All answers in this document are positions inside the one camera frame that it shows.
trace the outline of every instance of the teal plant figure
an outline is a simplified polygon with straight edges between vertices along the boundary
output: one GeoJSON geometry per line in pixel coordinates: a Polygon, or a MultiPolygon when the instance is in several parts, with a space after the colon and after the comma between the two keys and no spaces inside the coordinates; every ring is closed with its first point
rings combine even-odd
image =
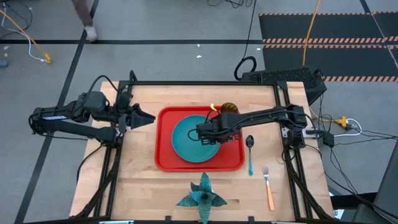
{"type": "Polygon", "coordinates": [[[184,207],[197,206],[199,209],[200,219],[203,224],[207,224],[207,221],[209,220],[211,206],[220,207],[222,205],[226,205],[223,198],[213,193],[210,179],[206,172],[202,173],[199,185],[195,185],[191,182],[191,190],[192,191],[189,192],[189,195],[181,199],[177,205],[184,207]]]}

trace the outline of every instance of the shoe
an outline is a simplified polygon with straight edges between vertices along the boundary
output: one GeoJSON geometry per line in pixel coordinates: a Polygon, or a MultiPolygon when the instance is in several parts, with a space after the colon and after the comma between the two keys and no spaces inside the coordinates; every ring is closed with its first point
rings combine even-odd
{"type": "Polygon", "coordinates": [[[95,28],[93,26],[86,26],[85,27],[87,38],[90,42],[94,42],[98,39],[97,33],[95,32],[95,28]]]}

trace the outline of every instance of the floor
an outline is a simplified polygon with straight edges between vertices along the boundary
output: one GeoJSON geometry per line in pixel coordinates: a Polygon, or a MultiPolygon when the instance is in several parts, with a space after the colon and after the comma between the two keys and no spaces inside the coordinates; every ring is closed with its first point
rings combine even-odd
{"type": "MultiPolygon", "coordinates": [[[[51,54],[47,65],[31,59],[25,44],[0,44],[0,58],[9,61],[0,68],[0,222],[14,223],[32,176],[44,138],[31,135],[27,117],[37,106],[55,106],[60,99],[69,73],[72,82],[65,102],[75,100],[86,91],[98,75],[112,80],[127,79],[133,69],[140,80],[234,80],[233,71],[244,52],[241,41],[247,37],[251,8],[233,9],[227,2],[206,5],[206,0],[99,0],[95,23],[101,40],[137,41],[129,45],[95,45],[83,47],[75,73],[70,73],[72,59],[83,27],[70,1],[29,0],[33,23],[27,30],[37,40],[75,40],[66,44],[42,44],[51,54]],[[198,40],[165,44],[156,40],[198,40]],[[210,44],[206,40],[221,40],[210,44]]],[[[258,0],[256,12],[313,12],[316,0],[258,0]]],[[[371,11],[398,11],[396,0],[366,0],[371,11]]],[[[9,3],[22,17],[27,9],[18,2],[9,3]]],[[[319,12],[364,12],[360,0],[324,0],[319,12]]],[[[18,23],[23,20],[13,12],[18,23]]],[[[7,31],[0,29],[0,36],[7,31]]],[[[9,35],[6,39],[23,39],[9,35]]],[[[258,19],[254,19],[252,40],[260,40],[258,19]]],[[[247,55],[261,62],[259,44],[250,44],[247,55]]],[[[258,70],[264,69],[259,63],[258,70]]],[[[371,131],[398,134],[398,86],[392,83],[329,82],[326,84],[322,110],[334,118],[347,116],[358,120],[371,131]]],[[[313,106],[317,111],[319,101],[313,106]]],[[[333,133],[342,130],[333,126],[333,133]]],[[[363,136],[341,137],[337,142],[353,142],[363,136]]],[[[395,142],[372,141],[333,148],[339,162],[358,192],[377,191],[395,142]]],[[[67,218],[75,192],[76,170],[83,159],[84,141],[53,139],[37,186],[30,188],[25,222],[67,218]]],[[[330,150],[321,147],[327,173],[342,185],[342,176],[330,163],[330,150]]],[[[330,183],[341,194],[344,190],[330,183]]]]}

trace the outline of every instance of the wooden table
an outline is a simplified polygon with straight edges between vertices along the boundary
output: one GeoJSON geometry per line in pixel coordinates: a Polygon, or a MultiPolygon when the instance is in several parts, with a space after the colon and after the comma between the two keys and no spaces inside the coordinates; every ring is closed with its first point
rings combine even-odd
{"type": "MultiPolygon", "coordinates": [[[[301,105],[310,114],[302,83],[288,83],[290,101],[301,105]]],[[[103,83],[101,91],[113,104],[116,92],[109,83],[103,83]]],[[[271,86],[133,86],[133,103],[140,103],[143,111],[157,116],[166,106],[221,105],[235,103],[241,113],[265,110],[275,106],[271,86]]],[[[93,126],[107,126],[93,122],[93,126]]],[[[190,182],[198,184],[201,172],[164,172],[154,161],[157,122],[134,130],[128,130],[123,143],[119,166],[112,219],[199,220],[196,207],[178,207],[175,204],[188,195],[190,182]]],[[[244,138],[252,134],[255,145],[252,149],[254,175],[248,176],[248,156],[242,168],[232,172],[209,172],[212,187],[222,196],[227,205],[213,207],[210,220],[246,221],[254,216],[256,221],[294,221],[292,199],[286,165],[281,159],[282,140],[277,123],[262,124],[243,129],[244,138]],[[270,185],[275,211],[267,204],[266,183],[261,169],[269,166],[270,185]]],[[[317,148],[316,140],[306,139],[306,144],[317,148]]],[[[99,143],[89,140],[86,153],[96,149],[99,143]]],[[[78,213],[98,188],[105,150],[97,152],[81,168],[71,215],[78,213]]],[[[333,216],[322,160],[318,152],[309,147],[301,150],[303,168],[309,191],[325,211],[333,216]]],[[[301,216],[305,217],[302,194],[297,188],[301,216]]],[[[104,194],[101,214],[104,214],[108,193],[104,194]]]]}

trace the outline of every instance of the person's leg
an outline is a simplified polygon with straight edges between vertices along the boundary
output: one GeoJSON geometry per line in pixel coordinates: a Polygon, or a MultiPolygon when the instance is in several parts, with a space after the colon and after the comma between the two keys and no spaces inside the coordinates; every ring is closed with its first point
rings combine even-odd
{"type": "Polygon", "coordinates": [[[73,7],[75,7],[78,17],[85,27],[87,38],[90,41],[95,41],[97,39],[97,33],[93,27],[93,19],[91,18],[90,11],[88,10],[87,0],[72,0],[72,3],[73,7]]]}

